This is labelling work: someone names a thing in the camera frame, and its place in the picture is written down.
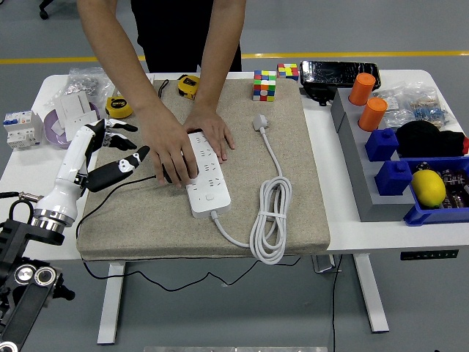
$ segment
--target orange cup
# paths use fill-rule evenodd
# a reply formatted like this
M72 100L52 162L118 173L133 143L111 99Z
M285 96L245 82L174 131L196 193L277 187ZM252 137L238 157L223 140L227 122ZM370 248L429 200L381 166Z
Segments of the orange cup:
M368 99L365 109L358 121L358 126L367 132L376 130L387 109L388 103L386 103L386 100L382 98Z
M353 105L365 105L369 95L372 93L376 79L369 73L359 73L353 83L352 92L349 96L349 102Z

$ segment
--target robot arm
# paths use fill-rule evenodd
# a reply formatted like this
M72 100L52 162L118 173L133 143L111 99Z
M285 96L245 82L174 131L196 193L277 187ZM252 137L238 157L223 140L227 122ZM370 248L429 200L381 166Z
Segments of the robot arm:
M136 127L114 119L99 120L80 128L67 149L52 192L42 198L34 209L34 226L62 233L65 227L72 226L76 220L76 201L86 188L96 192L112 186L129 177L143 161L149 152L147 146L127 158L88 173L91 154L100 149L103 143L121 150L136 148L123 135L113 133L109 128L136 131Z
M113 119L85 125L70 143L49 194L45 197L15 192L2 194L3 197L19 196L37 204L34 210L31 206L31 224L13 219L0 224L0 351L21 351L40 310L52 298L70 301L75 296L63 285L60 269L23 257L28 241L62 245L63 230L76 220L76 202L85 190L100 191L124 180L149 152L144 146L127 158L88 173L91 154L102 146L136 149L132 142L110 128L137 131L135 126Z

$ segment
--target tape measure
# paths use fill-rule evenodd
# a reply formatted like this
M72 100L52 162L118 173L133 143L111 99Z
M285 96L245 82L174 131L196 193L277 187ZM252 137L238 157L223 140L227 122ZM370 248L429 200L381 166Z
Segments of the tape measure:
M180 78L177 87L179 94L187 99L194 100L196 98L197 88L199 88L200 78L197 76L184 75Z
M133 113L132 108L122 96L110 97L106 102L106 113L113 119L124 119Z

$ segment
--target table leg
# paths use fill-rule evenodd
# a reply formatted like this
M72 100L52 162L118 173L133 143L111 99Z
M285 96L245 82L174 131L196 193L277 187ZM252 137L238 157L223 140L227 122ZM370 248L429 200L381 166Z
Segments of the table leg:
M374 279L372 264L368 253L354 254L355 267L360 279L361 292L365 299L366 310L374 333L388 332L388 321L381 303L380 292Z
M125 262L109 264L109 276L123 275ZM100 331L97 336L98 345L113 345L116 340L117 318L119 317L120 295L123 277L107 279L104 295L103 312L101 313Z

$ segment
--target black cable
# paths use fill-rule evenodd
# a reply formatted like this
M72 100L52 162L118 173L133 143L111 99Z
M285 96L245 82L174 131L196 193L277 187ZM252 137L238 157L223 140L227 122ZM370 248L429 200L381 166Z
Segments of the black cable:
M332 351L336 352L336 282L339 274L340 263L342 263L342 254L340 255L339 264L337 265L336 275L334 276L334 284L332 285Z
M94 209L92 210L91 212L87 213L79 222L78 224L76 225L76 231L75 231L75 237L78 238L78 234L80 232L80 226L83 224L83 221L85 221L86 218L88 218L89 216L91 216L92 214L96 213L103 205L104 203L109 199L109 197L115 192L117 191L119 188L123 187L123 186L128 186L128 185L131 185L133 183L138 183L138 182L143 182L143 181L146 181L146 180L151 180L152 178L155 178L155 176L149 176L149 177L145 177L145 178L141 178L139 180L134 180L134 181L130 181L130 182L126 182L126 183L123 183L121 185L118 185L116 188L114 188L111 192L109 192L109 194L106 196L106 198Z
M168 85L169 80L165 79L163 83L161 84L160 88L158 89L158 97L161 98L161 95L163 94L163 89Z
M295 266L299 261L300 261L301 257L299 257L298 259L296 259L296 261L293 263L293 264L276 264L276 265L279 265L279 266ZM140 270L137 270L137 271L133 271L131 273L127 273L127 274L121 274L121 275L108 275L108 276L98 276L98 275L95 275L94 273L91 272L91 270L89 269L88 267L88 264L86 262L83 261L83 264L84 264L84 267L86 269L86 271L88 271L88 274L91 275L92 277L94 277L95 279L98 279L98 280L106 280L106 279L112 279L114 277L126 277L126 276L132 276L132 275L135 275L135 274L140 274L144 277L144 279L146 279L148 282L151 282L155 285L158 285L159 287L161 287L162 289L164 289L165 291L167 292L176 292L176 291L179 291L179 290L182 290L184 288L187 288L189 286L192 286L194 284L198 284L199 282L202 282L204 281L207 277L209 276L213 276L215 277L216 279L222 281L226 286L232 286L234 285L236 282L240 281L249 271L251 271L253 269L254 266L256 266L257 263L260 263L261 261L260 260L256 260L256 262L254 262L253 265L251 265L251 267L245 271L241 276L239 276L236 280L234 280L233 282L231 283L228 283L226 282L225 280L223 280L221 277L219 277L218 275L215 275L213 273L211 273L210 271L207 272L207 274L205 274L204 277L202 277L201 279L198 279L194 282L190 282L186 285L183 285L181 287L178 287L178 288L166 288L164 287L162 284L160 284L159 282L156 282L154 280L151 280L147 275L145 275L142 271Z
M91 216L92 214L94 214L96 211L98 211L103 205L104 203L106 203L106 201L109 199L109 197L115 192L117 191L119 188L123 187L123 186L128 186L128 185L131 185L133 183L138 183L138 182L143 182L143 181L146 181L146 180L150 180L152 178L155 178L155 176L149 176L149 177L145 177L145 178L141 178L139 180L134 180L134 181L130 181L130 182L126 182L126 183L123 183L121 185L118 185L116 188L114 188L111 192L109 192L109 194L106 196L106 198L95 208L93 209L91 212L89 212L88 214L86 214L77 224L76 226L76 231L75 231L75 236L76 238L78 238L78 235L79 235L79 232L80 232L80 226L83 224L83 222L85 221L85 219L87 219L89 216ZM301 257L299 257L293 264L276 264L278 266L295 266L299 261L300 261ZM226 282L225 280L223 280L222 278L220 278L219 276L215 275L215 274L212 274L211 272L207 272L207 274L199 279L199 280L196 280L194 282L191 282L189 284L186 284L182 287L179 287L179 288L175 288L175 289L169 289L169 288L166 288L164 287L162 284L160 284L159 282L156 282L154 280L151 280L147 275L145 275L143 272L141 272L140 270L138 271L133 271L131 273L127 273L127 274L121 274L121 275L108 275L108 276L98 276L98 275L95 275L94 273L91 272L91 270L89 269L87 263L83 260L83 265L86 269L86 271L88 271L88 274L91 275L92 277L94 277L95 279L98 279L98 280L106 280L106 279L112 279L114 277L126 277L126 276L132 276L132 275L135 275L135 274L140 274L142 275L147 281L155 284L155 285L158 285L159 287L163 288L165 291L168 291L168 292L176 292L176 291L179 291L179 290L182 290L186 287L189 287L191 285L194 285L194 284L197 284L201 281L204 281L208 276L213 276L215 277L216 279L219 279L220 281L222 281L226 286L231 286L231 285L234 285L236 282L238 282L239 280L241 280L249 271L252 270L252 268L254 266L256 266L257 263L259 263L260 260L257 260L256 262L254 262L254 264L247 270L244 272L243 275L239 276L236 280L234 280L233 282L231 283L228 283Z
M19 192L0 192L0 198L13 198L13 197L19 197L20 193Z
M20 204L20 203L24 203L26 205L28 205L29 207L29 217L28 217L28 224L31 224L31 220L32 220L32 216L33 216L33 213L34 213L34 207L32 206L31 202L28 201L27 199L19 199L19 200L15 200L13 202L13 204L11 204L10 206L10 213L8 215L9 219L12 219L13 220L13 212L15 210L15 207L16 205Z

